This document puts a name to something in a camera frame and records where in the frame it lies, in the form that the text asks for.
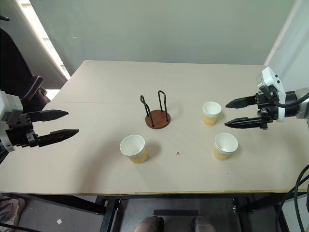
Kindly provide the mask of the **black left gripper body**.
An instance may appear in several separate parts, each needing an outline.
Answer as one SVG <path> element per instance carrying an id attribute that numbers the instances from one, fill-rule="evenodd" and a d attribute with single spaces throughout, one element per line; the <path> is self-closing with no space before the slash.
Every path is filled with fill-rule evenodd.
<path id="1" fill-rule="evenodd" d="M 6 134 L 13 146 L 38 146 L 38 135 L 34 132 L 32 121 L 37 120 L 37 112 L 21 114 L 16 123 L 9 124 Z"/>

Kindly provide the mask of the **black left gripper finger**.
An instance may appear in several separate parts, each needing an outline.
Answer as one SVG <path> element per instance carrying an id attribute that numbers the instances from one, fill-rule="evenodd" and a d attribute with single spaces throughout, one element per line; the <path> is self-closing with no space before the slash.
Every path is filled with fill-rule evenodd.
<path id="1" fill-rule="evenodd" d="M 39 147 L 55 144 L 58 142 L 62 142 L 66 139 L 73 137 L 75 134 L 79 132 L 78 129 L 63 129 L 51 132 L 44 136 L 39 136 L 37 138 L 37 145 Z"/>
<path id="2" fill-rule="evenodd" d="M 29 113 L 29 118 L 32 122 L 51 121 L 68 115 L 69 113 L 62 110 L 44 110 Z"/>

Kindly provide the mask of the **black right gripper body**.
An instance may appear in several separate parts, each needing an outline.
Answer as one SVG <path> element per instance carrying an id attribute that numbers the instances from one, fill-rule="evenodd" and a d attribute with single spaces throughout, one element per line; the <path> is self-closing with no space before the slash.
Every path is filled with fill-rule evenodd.
<path id="1" fill-rule="evenodd" d="M 261 91 L 256 93 L 255 100 L 258 107 L 256 127 L 266 130 L 268 123 L 278 119 L 278 107 L 274 104 L 274 100 L 277 99 L 277 91 L 273 86 L 270 87 L 270 98 Z"/>

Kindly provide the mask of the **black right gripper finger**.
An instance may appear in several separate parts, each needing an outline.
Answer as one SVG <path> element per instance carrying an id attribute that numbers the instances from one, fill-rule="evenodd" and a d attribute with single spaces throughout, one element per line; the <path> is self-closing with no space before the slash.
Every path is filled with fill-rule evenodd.
<path id="1" fill-rule="evenodd" d="M 250 105 L 256 105 L 256 97 L 248 96 L 243 98 L 234 99 L 225 105 L 226 108 L 245 108 Z"/>
<path id="2" fill-rule="evenodd" d="M 255 118 L 235 118 L 225 123 L 225 126 L 236 129 L 249 129 L 259 128 L 262 124 L 262 120 L 259 117 Z"/>

